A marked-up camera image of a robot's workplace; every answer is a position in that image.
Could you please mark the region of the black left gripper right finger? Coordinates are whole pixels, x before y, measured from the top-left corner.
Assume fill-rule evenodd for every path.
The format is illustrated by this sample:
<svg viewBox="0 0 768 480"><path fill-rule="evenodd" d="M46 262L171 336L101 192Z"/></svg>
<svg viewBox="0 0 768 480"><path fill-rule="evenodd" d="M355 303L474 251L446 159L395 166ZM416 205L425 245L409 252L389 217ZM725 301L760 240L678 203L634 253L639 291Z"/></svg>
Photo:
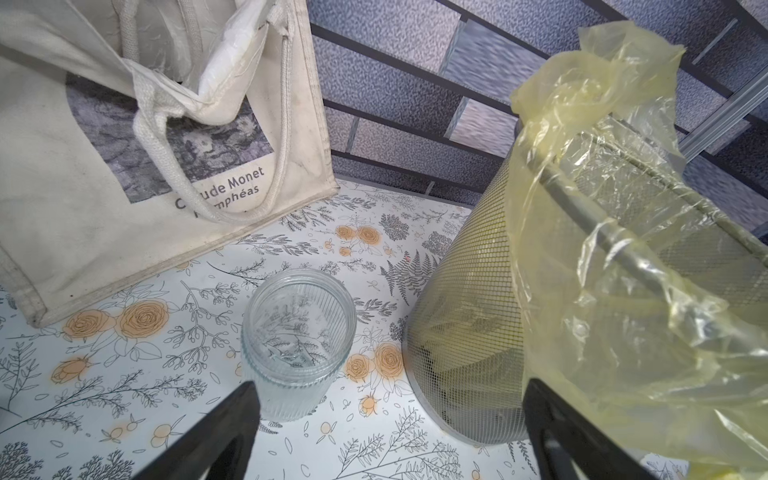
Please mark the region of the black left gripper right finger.
<svg viewBox="0 0 768 480"><path fill-rule="evenodd" d="M543 479L653 477L544 381L528 381L523 412Z"/></svg>

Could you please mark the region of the glass jar with green lid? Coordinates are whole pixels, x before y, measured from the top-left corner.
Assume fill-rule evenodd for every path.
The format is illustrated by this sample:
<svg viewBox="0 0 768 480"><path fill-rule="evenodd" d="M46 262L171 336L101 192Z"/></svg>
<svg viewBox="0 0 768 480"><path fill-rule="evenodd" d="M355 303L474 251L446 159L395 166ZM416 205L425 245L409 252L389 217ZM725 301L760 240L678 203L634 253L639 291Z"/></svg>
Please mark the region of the glass jar with green lid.
<svg viewBox="0 0 768 480"><path fill-rule="evenodd" d="M244 314L241 354L261 416L283 423L310 414L347 360L356 325L351 295L327 273L286 270L259 286Z"/></svg>

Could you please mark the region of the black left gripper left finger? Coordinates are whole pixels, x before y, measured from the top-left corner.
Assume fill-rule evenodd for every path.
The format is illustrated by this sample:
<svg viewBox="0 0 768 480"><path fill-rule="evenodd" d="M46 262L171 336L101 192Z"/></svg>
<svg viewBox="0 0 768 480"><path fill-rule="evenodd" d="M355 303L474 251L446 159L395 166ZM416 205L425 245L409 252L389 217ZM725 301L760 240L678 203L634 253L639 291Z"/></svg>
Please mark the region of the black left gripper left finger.
<svg viewBox="0 0 768 480"><path fill-rule="evenodd" d="M137 479L243 479L260 423L256 386L246 381L205 415Z"/></svg>

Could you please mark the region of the grey mesh waste bin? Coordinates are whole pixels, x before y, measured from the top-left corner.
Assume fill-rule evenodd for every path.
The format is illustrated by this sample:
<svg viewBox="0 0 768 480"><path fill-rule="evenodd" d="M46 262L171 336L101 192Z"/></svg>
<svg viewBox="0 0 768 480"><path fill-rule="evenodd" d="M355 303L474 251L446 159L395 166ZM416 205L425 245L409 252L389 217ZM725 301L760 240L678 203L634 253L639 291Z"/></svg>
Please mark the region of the grey mesh waste bin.
<svg viewBox="0 0 768 480"><path fill-rule="evenodd" d="M525 436L522 310L505 199L509 158L460 230L408 320L406 371L424 409L472 443Z"/></svg>

